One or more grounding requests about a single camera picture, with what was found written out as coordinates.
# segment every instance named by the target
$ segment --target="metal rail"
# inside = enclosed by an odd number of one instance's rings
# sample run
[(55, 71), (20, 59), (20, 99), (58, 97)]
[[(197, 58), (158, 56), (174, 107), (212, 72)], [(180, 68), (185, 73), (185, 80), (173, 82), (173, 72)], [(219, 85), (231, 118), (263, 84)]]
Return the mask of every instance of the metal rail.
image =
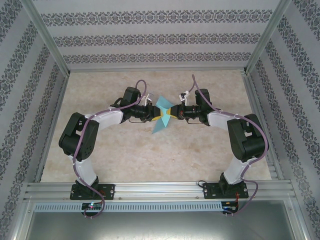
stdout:
[[(290, 180), (257, 181), (259, 190), (253, 200), (290, 200), (296, 194)], [(24, 202), (75, 202), (70, 200), (71, 182), (29, 183), (23, 198)], [(204, 199), (203, 189), (195, 181), (190, 182), (116, 182), (114, 200), (111, 202), (194, 202), (232, 201), (234, 199)], [(247, 184), (249, 196), (256, 186)]]

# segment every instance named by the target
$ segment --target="enclosure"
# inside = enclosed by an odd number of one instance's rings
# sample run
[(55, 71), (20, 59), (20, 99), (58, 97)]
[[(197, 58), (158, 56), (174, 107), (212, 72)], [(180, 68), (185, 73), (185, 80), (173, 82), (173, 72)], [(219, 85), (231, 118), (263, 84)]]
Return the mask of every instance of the enclosure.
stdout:
[[(0, 239), (320, 239), (319, 4), (1, 1)], [(192, 75), (216, 108), (258, 117), (269, 149), (245, 175), (258, 183), (256, 195), (246, 184), (250, 205), (224, 216), (235, 199), (198, 184), (231, 163), (228, 131), (170, 117), (153, 133), (161, 120), (131, 117), (97, 135), (93, 169), (114, 188), (85, 219), (90, 201), (70, 199), (77, 177), (58, 145), (71, 115), (108, 108), (140, 79), (154, 104), (178, 105)]]

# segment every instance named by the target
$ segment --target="robotic arm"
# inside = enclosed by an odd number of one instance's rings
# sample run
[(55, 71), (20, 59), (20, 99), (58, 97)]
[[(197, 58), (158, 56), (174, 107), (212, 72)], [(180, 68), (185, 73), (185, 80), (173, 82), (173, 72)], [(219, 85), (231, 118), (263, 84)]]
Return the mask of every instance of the robotic arm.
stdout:
[[(207, 89), (200, 89), (204, 97), (210, 102), (210, 95)], [(199, 121), (209, 127), (218, 127), (228, 131), (231, 149), (234, 157), (228, 167), (220, 176), (219, 188), (207, 194), (217, 196), (222, 193), (223, 197), (233, 197), (236, 193), (243, 192), (246, 185), (242, 178), (245, 168), (254, 160), (259, 158), (265, 150), (265, 141), (256, 127), (251, 123), (235, 116), (225, 115), (213, 110), (199, 91), (195, 91), (196, 105), (186, 105), (187, 97), (184, 93), (179, 96), (182, 103), (173, 106), (168, 110), (168, 114), (178, 120), (199, 118)], [(256, 123), (260, 128), (260, 122), (255, 114), (245, 116), (247, 119)]]
[[(141, 93), (137, 88), (128, 87), (123, 97), (120, 97), (111, 105), (110, 109), (131, 105), (136, 102), (139, 97), (141, 97)], [(80, 140), (79, 132), (83, 130), (84, 124), (90, 116), (92, 116), (92, 114), (82, 115), (78, 112), (72, 114), (60, 137), (59, 147), (63, 149), (63, 152), (68, 155), (71, 160), (73, 159)], [(133, 105), (122, 110), (107, 111), (94, 116), (85, 129), (81, 146), (76, 156), (75, 168), (80, 178), (92, 188), (97, 191), (99, 190), (99, 179), (94, 172), (90, 159), (99, 131), (112, 125), (121, 124), (131, 117), (139, 118), (145, 123), (157, 120), (161, 118), (161, 116), (161, 110), (153, 106), (148, 97), (146, 97), (144, 105)], [(96, 193), (88, 189), (79, 179), (77, 179), (75, 183), (71, 191), (71, 193), (74, 192), (74, 195), (71, 194), (71, 198), (73, 196), (73, 199), (78, 199), (77, 196), (85, 199), (94, 199), (97, 197)]]

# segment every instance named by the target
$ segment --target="striped wall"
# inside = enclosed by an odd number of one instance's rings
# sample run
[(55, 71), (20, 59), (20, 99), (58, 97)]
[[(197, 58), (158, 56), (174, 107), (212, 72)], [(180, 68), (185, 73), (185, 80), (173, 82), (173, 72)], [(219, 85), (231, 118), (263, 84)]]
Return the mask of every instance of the striped wall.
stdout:
[(71, 70), (244, 67), (279, 0), (35, 0)]
[(293, 0), (251, 73), (311, 239), (320, 239), (319, 36), (320, 1)]
[(33, 182), (64, 76), (18, 0), (0, 3), (0, 240)]

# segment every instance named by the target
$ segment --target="yellow object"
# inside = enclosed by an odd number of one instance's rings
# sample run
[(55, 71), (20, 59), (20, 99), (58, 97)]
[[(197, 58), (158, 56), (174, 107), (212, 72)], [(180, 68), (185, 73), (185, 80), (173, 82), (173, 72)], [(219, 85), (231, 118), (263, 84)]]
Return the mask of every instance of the yellow object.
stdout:
[(163, 113), (163, 112), (161, 111), (161, 109), (160, 109), (160, 116), (156, 116), (156, 117), (152, 118), (151, 121), (159, 120), (159, 119), (162, 118), (163, 116), (164, 116), (164, 113)]
[(166, 114), (170, 115), (171, 117), (173, 117), (173, 118), (175, 118), (175, 119), (178, 119), (176, 116), (171, 115), (171, 108), (169, 108), (169, 109), (166, 111)]

